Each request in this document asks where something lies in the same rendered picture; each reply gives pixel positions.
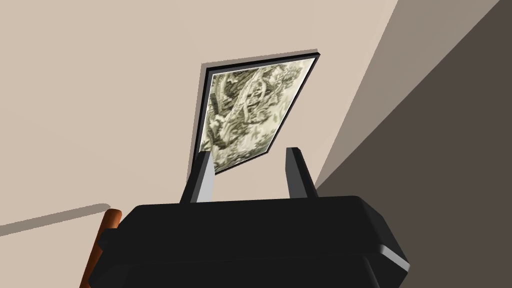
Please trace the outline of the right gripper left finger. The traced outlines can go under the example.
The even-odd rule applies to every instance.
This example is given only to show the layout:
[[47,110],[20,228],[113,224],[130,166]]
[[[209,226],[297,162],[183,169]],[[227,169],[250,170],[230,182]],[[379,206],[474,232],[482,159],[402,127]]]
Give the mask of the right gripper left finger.
[[180,204],[211,202],[215,167],[210,151],[200,151],[194,159]]

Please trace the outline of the black framed wall picture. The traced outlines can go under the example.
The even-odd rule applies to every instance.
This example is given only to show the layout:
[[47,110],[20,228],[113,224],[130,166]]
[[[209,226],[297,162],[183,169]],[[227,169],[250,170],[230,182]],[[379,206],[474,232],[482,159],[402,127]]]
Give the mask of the black framed wall picture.
[[220,174],[267,154],[319,58],[312,50],[207,65],[192,158],[209,152]]

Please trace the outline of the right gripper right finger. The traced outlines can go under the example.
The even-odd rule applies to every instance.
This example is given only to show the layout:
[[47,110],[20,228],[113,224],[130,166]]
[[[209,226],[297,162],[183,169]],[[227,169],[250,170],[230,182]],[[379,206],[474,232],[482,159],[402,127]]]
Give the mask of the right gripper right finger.
[[318,197],[305,159],[298,147],[286,148],[285,176],[291,199]]

